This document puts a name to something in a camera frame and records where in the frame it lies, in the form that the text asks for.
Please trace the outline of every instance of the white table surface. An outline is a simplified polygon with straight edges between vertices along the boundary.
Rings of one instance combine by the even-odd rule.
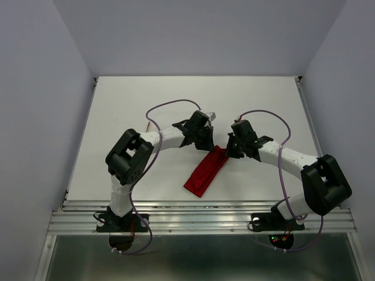
[[[145,112],[154,105],[188,98],[214,111],[214,143],[226,147],[235,117],[251,109],[281,115],[292,129],[287,147],[317,155],[293,77],[100,77],[84,130],[68,200],[109,200],[110,174],[105,157],[128,128],[146,130]],[[195,106],[183,102],[157,109],[151,116],[162,128],[188,119]],[[287,129],[271,115],[247,115],[258,136],[278,142]],[[161,152],[154,167],[136,185],[134,200],[280,200],[277,168],[254,159],[229,159],[202,198],[183,185],[206,156],[193,145]],[[284,173],[288,195],[302,191],[301,182]]]

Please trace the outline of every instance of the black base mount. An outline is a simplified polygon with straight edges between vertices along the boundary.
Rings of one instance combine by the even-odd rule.
[[[274,212],[251,214],[248,229],[254,232],[285,231],[290,225],[293,231],[302,231],[305,229],[305,225],[297,224],[295,219],[285,220],[280,214]]]
[[[141,214],[141,217],[148,222],[148,214]],[[107,210],[103,213],[99,213],[99,215],[97,215],[97,218],[97,232],[131,232],[133,223],[134,232],[148,231],[147,227],[141,222],[136,214],[132,213],[132,211],[120,218],[112,212],[109,206],[107,206]]]

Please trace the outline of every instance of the purple cable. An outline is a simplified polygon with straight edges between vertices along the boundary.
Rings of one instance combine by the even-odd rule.
[[[268,114],[271,114],[275,117],[277,117],[278,119],[281,120],[281,122],[284,123],[284,125],[287,127],[288,129],[288,137],[281,143],[281,147],[279,149],[279,157],[278,157],[278,169],[279,169],[279,177],[280,177],[280,183],[281,183],[281,188],[282,188],[282,193],[284,195],[284,199],[285,199],[285,202],[287,204],[287,207],[288,207],[288,210],[289,212],[291,213],[291,215],[293,216],[293,218],[295,220],[298,220],[298,221],[302,221],[304,220],[307,215],[304,215],[302,218],[299,218],[297,217],[294,213],[293,213],[293,210],[292,210],[292,207],[289,203],[289,199],[288,199],[288,195],[287,195],[287,190],[285,189],[285,184],[284,184],[284,178],[282,176],[282,156],[281,156],[281,153],[282,153],[282,148],[284,147],[284,145],[288,142],[288,140],[291,138],[292,136],[292,131],[291,131],[291,127],[289,127],[288,123],[281,118],[281,116],[277,115],[276,113],[273,113],[271,111],[268,111],[268,110],[264,110],[264,109],[257,109],[257,110],[251,110],[251,111],[246,111],[245,113],[242,113],[240,115],[240,118],[242,118],[244,115],[246,114],[249,114],[249,113],[254,113],[254,112],[264,112],[264,113],[268,113]]]
[[[289,212],[291,213],[291,215],[293,216],[293,218],[295,220],[298,220],[298,221],[302,221],[304,220],[307,215],[304,215],[302,218],[299,218],[297,217],[294,213],[293,213],[293,210],[292,210],[292,207],[289,203],[289,199],[288,199],[288,195],[287,195],[287,190],[285,189],[285,184],[284,184],[284,178],[282,176],[282,148],[283,146],[288,142],[288,140],[291,138],[291,135],[292,135],[292,131],[291,131],[291,128],[289,127],[288,123],[283,119],[281,118],[281,116],[277,115],[276,113],[273,113],[271,111],[268,111],[268,110],[264,110],[264,109],[256,109],[256,110],[250,110],[250,111],[246,111],[245,113],[242,113],[240,115],[240,118],[242,118],[243,116],[245,116],[246,114],[249,114],[249,113],[254,113],[254,112],[263,112],[263,113],[268,113],[268,114],[271,114],[275,117],[277,117],[279,120],[281,120],[281,122],[284,123],[284,125],[287,127],[288,129],[288,137],[281,143],[281,147],[279,149],[279,153],[278,153],[278,170],[279,170],[279,177],[280,177],[280,183],[281,183],[281,188],[282,188],[282,193],[284,195],[284,199],[285,199],[285,202],[287,204],[287,207],[288,207],[288,210]],[[298,252],[298,251],[302,251],[306,248],[309,248],[311,245],[313,245],[319,238],[320,234],[322,233],[322,229],[323,229],[323,216],[321,216],[321,227],[318,231],[318,234],[316,235],[315,239],[313,241],[311,241],[309,244],[307,244],[306,246],[303,246],[301,248],[298,248],[298,249],[290,249],[290,250],[286,250],[287,252]],[[267,246],[269,248],[272,248],[272,249],[279,249],[281,251],[283,251],[283,249],[280,249],[280,248],[276,248],[276,247],[273,247],[273,246],[269,246],[267,244],[264,244],[264,243],[261,243],[259,241],[256,241],[256,243],[258,244],[261,244],[261,245],[264,245],[264,246]]]
[[[187,99],[180,99],[180,100],[174,100],[174,101],[164,102],[163,104],[159,104],[159,105],[157,105],[157,106],[155,106],[155,107],[153,107],[153,108],[150,108],[150,109],[147,110],[147,112],[146,112],[146,119],[147,119],[148,121],[152,122],[152,123],[155,125],[155,127],[158,129],[159,136],[160,136],[160,141],[159,141],[158,148],[156,149],[155,156],[154,156],[154,158],[152,159],[151,163],[147,166],[146,170],[142,173],[141,177],[140,177],[135,183],[133,183],[133,185],[130,187],[130,190],[129,190],[129,201],[130,201],[131,207],[132,207],[133,210],[134,210],[134,213],[137,215],[137,217],[139,218],[139,220],[140,220],[140,221],[141,221],[141,222],[147,227],[147,230],[148,230],[148,232],[150,233],[150,239],[149,239],[148,243],[147,243],[145,246],[143,246],[141,249],[136,250],[136,251],[134,251],[134,252],[130,252],[130,253],[128,253],[128,252],[120,252],[119,250],[113,248],[113,247],[110,245],[110,248],[112,249],[112,251],[114,251],[114,252],[116,252],[116,253],[119,253],[119,254],[121,254],[121,255],[134,255],[134,254],[136,254],[136,253],[140,253],[140,252],[142,252],[144,249],[146,249],[147,247],[149,247],[150,244],[151,244],[151,242],[152,242],[153,235],[152,235],[151,227],[150,227],[149,224],[148,224],[148,223],[142,218],[142,216],[139,214],[137,208],[135,208],[135,206],[134,206],[134,202],[133,202],[133,198],[132,198],[132,195],[131,195],[131,194],[132,194],[132,191],[133,191],[133,189],[134,189],[134,186],[140,181],[141,178],[143,178],[143,176],[149,171],[149,169],[150,169],[150,168],[152,167],[152,165],[155,163],[156,158],[159,156],[159,152],[160,152],[160,150],[161,150],[161,148],[162,148],[163,135],[160,133],[161,128],[160,128],[160,126],[156,123],[155,120],[153,120],[152,118],[150,118],[150,117],[148,116],[148,114],[149,114],[151,111],[153,111],[153,110],[155,110],[155,109],[157,109],[157,108],[159,108],[159,107],[163,107],[164,105],[174,104],[175,102],[181,102],[181,101],[191,102],[192,104],[195,104],[195,105],[198,107],[199,110],[201,110],[200,106],[199,106],[196,102],[194,102],[194,101],[192,101],[192,100],[187,100]]]

